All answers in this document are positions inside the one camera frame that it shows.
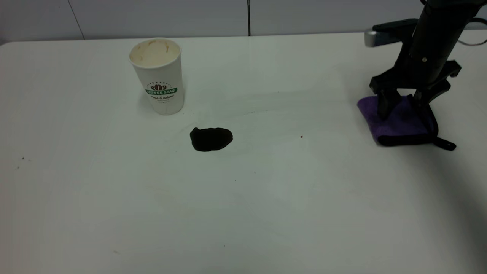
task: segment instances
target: white paper cup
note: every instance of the white paper cup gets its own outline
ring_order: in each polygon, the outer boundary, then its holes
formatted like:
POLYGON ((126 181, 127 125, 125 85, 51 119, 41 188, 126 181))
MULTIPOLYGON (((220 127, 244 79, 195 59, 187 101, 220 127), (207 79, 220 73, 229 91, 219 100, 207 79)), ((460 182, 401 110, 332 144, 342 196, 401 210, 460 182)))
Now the white paper cup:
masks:
POLYGON ((129 54, 153 109, 162 115, 183 108, 184 89, 181 47, 166 38, 152 38, 137 44, 129 54))

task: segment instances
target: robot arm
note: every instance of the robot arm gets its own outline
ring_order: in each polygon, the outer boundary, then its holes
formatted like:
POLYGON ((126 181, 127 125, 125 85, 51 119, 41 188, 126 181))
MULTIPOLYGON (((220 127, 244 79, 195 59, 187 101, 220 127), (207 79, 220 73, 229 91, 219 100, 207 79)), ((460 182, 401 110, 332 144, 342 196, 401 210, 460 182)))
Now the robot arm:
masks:
POLYGON ((448 76, 461 67, 447 61, 465 26, 487 0, 428 0, 420 18, 376 25, 365 33, 367 46, 403 43, 394 67, 372 78, 370 87, 379 97, 378 114, 386 119, 400 101, 398 88, 416 89, 421 106, 446 92, 448 76))

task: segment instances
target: white wall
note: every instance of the white wall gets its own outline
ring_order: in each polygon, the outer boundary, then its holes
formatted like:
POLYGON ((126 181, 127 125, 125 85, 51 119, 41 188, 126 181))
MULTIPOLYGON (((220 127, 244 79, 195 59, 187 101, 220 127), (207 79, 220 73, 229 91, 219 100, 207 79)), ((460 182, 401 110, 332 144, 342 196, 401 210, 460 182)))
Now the white wall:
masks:
POLYGON ((0 44, 82 39, 67 0, 0 0, 0 44))
POLYGON ((248 35, 247 0, 70 0, 86 39, 248 35))
MULTIPOLYGON (((419 18, 419 0, 250 0, 252 35, 360 32, 419 18)), ((487 17, 484 7, 478 14, 487 17)))
MULTIPOLYGON (((82 39, 82 34, 87 39, 248 35, 247 0, 69 1, 74 14, 68 0, 0 0, 0 44, 82 39)), ((250 0, 251 34, 357 32, 418 18, 422 8, 419 0, 250 0)), ((478 16, 487 18, 487 8, 478 16)))

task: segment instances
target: coffee residue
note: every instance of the coffee residue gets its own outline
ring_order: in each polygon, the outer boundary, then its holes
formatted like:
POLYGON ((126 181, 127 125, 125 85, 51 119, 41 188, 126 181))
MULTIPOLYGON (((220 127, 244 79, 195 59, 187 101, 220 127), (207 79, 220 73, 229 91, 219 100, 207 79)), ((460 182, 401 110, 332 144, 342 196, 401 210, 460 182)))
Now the coffee residue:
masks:
POLYGON ((224 128, 194 128, 189 137, 197 151, 220 150, 233 140, 232 132, 224 128))

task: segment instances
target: cup rim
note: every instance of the cup rim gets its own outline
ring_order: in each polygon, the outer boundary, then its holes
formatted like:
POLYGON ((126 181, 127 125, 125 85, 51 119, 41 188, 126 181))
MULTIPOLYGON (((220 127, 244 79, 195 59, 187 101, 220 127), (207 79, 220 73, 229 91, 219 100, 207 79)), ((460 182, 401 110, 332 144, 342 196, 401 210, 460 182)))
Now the cup rim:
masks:
POLYGON ((134 67, 137 67, 137 68, 141 68, 141 69, 155 69, 155 68, 162 68, 162 67, 165 67, 165 66, 169 66, 170 64, 176 62, 176 60, 181 56, 181 53, 183 52, 183 49, 181 48, 181 46, 176 43, 174 40, 171 40, 171 39, 168 39, 168 38, 165 38, 165 37, 154 37, 154 38, 149 38, 149 39, 145 39, 144 41, 142 42, 139 42, 137 43, 135 46, 133 46, 133 48, 130 50, 129 52, 129 62, 132 64, 132 66, 134 67), (179 54, 178 56, 176 56, 176 58, 174 60, 172 60, 171 62, 169 63, 165 63, 165 64, 162 64, 162 65, 157 65, 157 66, 152 66, 152 67, 143 67, 143 66, 140 66, 140 65, 137 65, 135 64, 134 62, 132 62, 132 60, 130 59, 130 54, 132 53, 132 51, 135 49, 136 46, 144 43, 144 42, 147 42, 147 41, 151 41, 151 40, 168 40, 168 41, 171 41, 173 42, 174 44, 176 44, 178 47, 179 47, 179 54))

